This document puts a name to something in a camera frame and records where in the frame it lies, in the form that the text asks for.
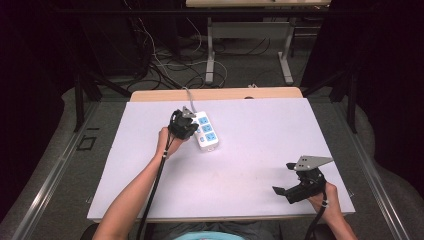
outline person's left arm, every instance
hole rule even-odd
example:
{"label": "person's left arm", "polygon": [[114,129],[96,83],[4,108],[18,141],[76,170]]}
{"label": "person's left arm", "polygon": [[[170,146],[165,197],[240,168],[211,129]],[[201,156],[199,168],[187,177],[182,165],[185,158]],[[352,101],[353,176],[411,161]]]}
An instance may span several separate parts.
{"label": "person's left arm", "polygon": [[[159,132],[156,153],[149,164],[121,191],[106,211],[93,239],[126,239],[137,215],[144,206],[156,179],[168,138],[168,129]],[[168,157],[183,143],[175,138],[168,149]]]}

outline table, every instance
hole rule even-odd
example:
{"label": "table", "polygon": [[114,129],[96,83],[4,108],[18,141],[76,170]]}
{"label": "table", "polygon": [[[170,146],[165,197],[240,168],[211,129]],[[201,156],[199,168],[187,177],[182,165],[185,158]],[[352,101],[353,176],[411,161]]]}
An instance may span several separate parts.
{"label": "table", "polygon": [[[295,172],[286,168],[287,162],[297,162],[302,154],[331,157],[299,89],[190,91],[197,110],[208,113],[220,145],[202,152],[190,139],[180,147],[165,164],[148,222],[269,220],[315,214],[309,202],[290,205],[272,189],[299,184]],[[185,90],[133,94],[88,219],[101,220],[113,199],[145,167],[154,154],[159,129],[175,108],[190,106],[187,99]],[[272,126],[270,119],[278,124]],[[355,212],[335,163],[320,170],[338,187],[342,212]]]}
{"label": "table", "polygon": [[[305,7],[326,6],[331,0],[187,0],[188,7],[231,8],[231,7]],[[208,61],[205,82],[213,81],[215,52],[213,38],[273,38],[284,39],[283,51],[278,52],[281,69],[286,84],[292,85],[293,78],[287,62],[296,19],[288,22],[212,22],[208,18]]]}

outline cable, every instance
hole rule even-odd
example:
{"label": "cable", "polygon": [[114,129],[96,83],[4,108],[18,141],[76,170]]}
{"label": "cable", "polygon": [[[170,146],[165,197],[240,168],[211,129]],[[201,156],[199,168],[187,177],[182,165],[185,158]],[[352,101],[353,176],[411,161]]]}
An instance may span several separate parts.
{"label": "cable", "polygon": [[314,218],[314,220],[309,225],[308,231],[306,232],[306,235],[305,235],[305,240],[310,240],[311,239],[312,232],[314,231],[315,227],[317,226],[317,223],[318,223],[319,219],[324,214],[325,209],[328,207],[327,193],[325,192],[325,185],[324,185],[324,189],[322,190],[322,194],[323,194],[323,197],[322,197],[322,206],[321,206],[319,212],[317,213],[317,216]]}
{"label": "cable", "polygon": [[171,133],[170,133],[169,127],[168,127],[168,139],[166,140],[165,150],[163,152],[162,159],[160,161],[158,173],[156,174],[156,180],[155,180],[155,183],[153,184],[153,188],[152,188],[152,191],[150,193],[149,200],[147,201],[147,205],[146,205],[146,208],[144,210],[143,217],[140,220],[140,225],[139,225],[138,230],[137,230],[137,238],[136,239],[141,239],[141,232],[144,228],[144,224],[146,222],[147,215],[149,214],[150,206],[152,205],[153,198],[155,196],[156,189],[157,189],[158,184],[159,184],[160,176],[162,175],[163,166],[165,165],[165,160],[166,160],[166,157],[168,156],[168,149],[171,146],[172,142],[174,141],[174,138],[173,138],[170,142],[169,141],[170,138],[171,138]]}
{"label": "cable", "polygon": [[186,87],[183,87],[183,89],[185,89],[187,91],[188,98],[190,99],[191,111],[194,112],[194,113],[197,113],[196,109],[194,108],[193,98],[191,96],[190,90],[188,88],[186,88]]}
{"label": "cable", "polygon": [[127,90],[129,91],[129,88],[130,87],[132,87],[132,86],[134,86],[135,84],[137,84],[137,83],[141,83],[141,82],[155,82],[155,83],[157,83],[156,84],[156,86],[154,86],[153,88],[151,88],[150,90],[156,90],[161,84],[163,85],[163,86],[165,86],[166,88],[168,88],[168,89],[172,89],[171,87],[169,87],[168,85],[166,85],[165,83],[163,83],[162,81],[160,81],[160,80],[155,80],[155,79],[143,79],[143,80],[137,80],[137,81],[134,81],[133,83],[131,83],[130,85],[128,85],[127,86]]}
{"label": "cable", "polygon": [[196,36],[199,38],[199,46],[191,52],[191,53],[194,53],[197,50],[199,50],[200,47],[202,46],[202,35],[200,34],[199,29],[197,29],[197,27],[194,25],[194,23],[189,18],[186,18],[186,19],[191,24],[191,26],[193,26],[194,30],[196,30],[196,32],[197,32]]}
{"label": "cable", "polygon": [[166,68],[162,65],[162,62],[156,56],[155,41],[153,40],[152,35],[150,35],[150,33],[147,31],[146,27],[144,26],[143,21],[140,18],[139,18],[139,21],[141,23],[141,26],[143,27],[144,32],[147,34],[147,36],[149,36],[150,41],[152,42],[152,46],[153,46],[153,54],[152,55],[155,57],[156,61],[158,61],[159,65],[163,67],[163,70],[165,71],[166,75],[171,79],[168,72],[166,71]]}
{"label": "cable", "polygon": [[206,73],[213,73],[213,74],[218,75],[218,76],[220,76],[222,78],[222,82],[220,84],[218,84],[218,85],[212,85],[212,84],[210,84],[209,86],[211,88],[223,88],[224,87],[226,77],[224,78],[224,76],[222,76],[221,74],[219,74],[217,72],[206,72]]}
{"label": "cable", "polygon": [[[180,37],[180,38],[181,39],[188,39],[188,40],[192,41],[192,43],[181,45],[181,49],[182,50],[184,50],[184,49],[189,49],[190,50],[193,45],[197,45],[198,44],[197,41],[195,41],[194,39],[184,38],[184,37]],[[190,55],[181,54],[181,56],[186,56],[186,57],[190,56],[190,58],[192,60],[197,60],[197,59],[203,58],[207,54],[207,51],[206,51],[206,47],[204,45],[202,45],[202,44],[203,44],[203,42],[200,41],[199,42],[199,45],[198,45],[200,48],[197,48],[196,47],[197,50],[196,51],[191,51]],[[196,52],[198,52],[200,54],[199,54],[199,56],[196,56],[195,58],[193,58],[192,55],[194,53],[196,53]]]}
{"label": "cable", "polygon": [[164,75],[162,71],[158,68],[158,66],[152,64],[152,70],[155,71],[159,76],[161,76],[166,82],[168,82],[170,85],[172,85],[174,88],[180,89],[183,86],[179,84],[178,82],[174,81],[172,78],[169,78],[168,76]]}
{"label": "cable", "polygon": [[[195,84],[192,84],[192,85],[188,85],[188,84],[189,84],[189,83],[191,83],[191,82],[192,82],[192,81],[194,81],[194,80],[197,80],[197,79],[199,79],[199,78],[197,78],[197,76],[192,77],[190,80],[188,80],[188,81],[186,82],[185,86],[186,86],[187,88],[193,88],[193,85],[195,85]],[[198,85],[200,85],[200,87],[198,87],[198,88],[202,88],[203,86],[205,86],[205,85],[206,85],[206,81],[205,81],[205,79],[204,79],[204,78],[200,78],[200,80],[202,81],[202,83],[201,83],[201,84],[198,84]]]}
{"label": "cable", "polygon": [[[200,78],[202,78],[202,79],[203,79],[203,77],[201,76],[201,74],[200,74],[198,71],[196,71],[193,67],[191,67],[191,66],[197,65],[197,64],[199,64],[199,63],[189,63],[189,64],[187,64],[187,63],[183,63],[183,62],[178,61],[178,60],[174,60],[174,61],[177,61],[177,62],[181,63],[181,65],[167,63],[167,64],[164,64],[164,66],[166,66],[166,67],[167,67],[168,69],[170,69],[171,71],[183,71],[183,70],[190,69],[190,70],[192,70],[193,72],[195,72],[195,73],[197,74],[197,76],[198,76],[198,77],[200,77]],[[185,67],[185,68],[184,68],[184,69],[176,70],[176,69],[171,69],[169,66],[172,66],[172,67]]]}
{"label": "cable", "polygon": [[247,53],[224,53],[224,51],[225,51],[225,49],[226,49],[224,44],[221,44],[221,45],[223,45],[223,47],[224,47],[224,50],[223,50],[223,51],[219,52],[219,51],[216,51],[215,49],[214,49],[214,51],[216,52],[216,54],[217,54],[217,55],[222,55],[222,56],[248,56],[248,55],[261,55],[261,54],[265,53],[265,52],[269,49],[269,46],[271,45],[271,39],[269,39],[269,38],[268,38],[268,45],[266,46],[266,48],[265,48],[262,52],[259,52],[259,53],[252,53],[252,52],[253,52],[253,51],[255,51],[255,50],[256,50],[259,46],[261,46],[261,45],[262,45],[262,43],[263,43],[265,40],[266,40],[266,38],[262,39],[262,41],[261,41],[259,44],[257,44],[257,45],[256,45],[256,47],[254,47],[252,50],[248,51]]}
{"label": "cable", "polygon": [[[198,64],[202,64],[202,63],[208,63],[209,61],[200,61],[200,62],[196,62],[196,63],[181,63],[182,65],[177,65],[177,64],[164,64],[164,66],[173,66],[173,67],[187,67],[189,69],[192,69],[190,66],[194,66],[194,65],[198,65]],[[221,67],[224,69],[225,71],[225,77],[224,79],[227,79],[228,76],[228,70],[227,68],[224,66],[224,64],[218,62],[218,61],[213,61],[214,63],[218,63],[219,65],[221,65]]]}

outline human arm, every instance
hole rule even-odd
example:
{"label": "human arm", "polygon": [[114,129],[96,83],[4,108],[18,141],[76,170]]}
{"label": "human arm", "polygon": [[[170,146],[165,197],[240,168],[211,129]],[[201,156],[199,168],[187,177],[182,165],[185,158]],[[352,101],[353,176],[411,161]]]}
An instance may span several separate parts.
{"label": "human arm", "polygon": [[[326,183],[325,191],[329,201],[328,207],[325,209],[322,219],[327,223],[333,232],[336,239],[355,240],[357,239],[355,233],[344,218],[341,208],[339,197],[337,194],[337,187],[331,183]],[[314,207],[315,211],[319,211],[323,201],[323,194],[320,193],[316,196],[308,198],[309,202]]]}
{"label": "human arm", "polygon": [[[168,129],[159,132],[156,152],[147,166],[121,191],[109,206],[93,239],[126,239],[138,213],[144,206],[156,179],[168,139]],[[171,156],[183,143],[175,138],[168,149]]]}

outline power strip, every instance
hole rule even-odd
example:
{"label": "power strip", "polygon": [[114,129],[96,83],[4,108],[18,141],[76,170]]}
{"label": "power strip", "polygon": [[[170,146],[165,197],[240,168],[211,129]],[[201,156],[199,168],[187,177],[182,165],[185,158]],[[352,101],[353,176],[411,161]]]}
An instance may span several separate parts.
{"label": "power strip", "polygon": [[197,112],[196,117],[193,118],[193,123],[199,124],[199,128],[194,132],[194,136],[202,151],[210,152],[218,147],[218,136],[205,112]]}

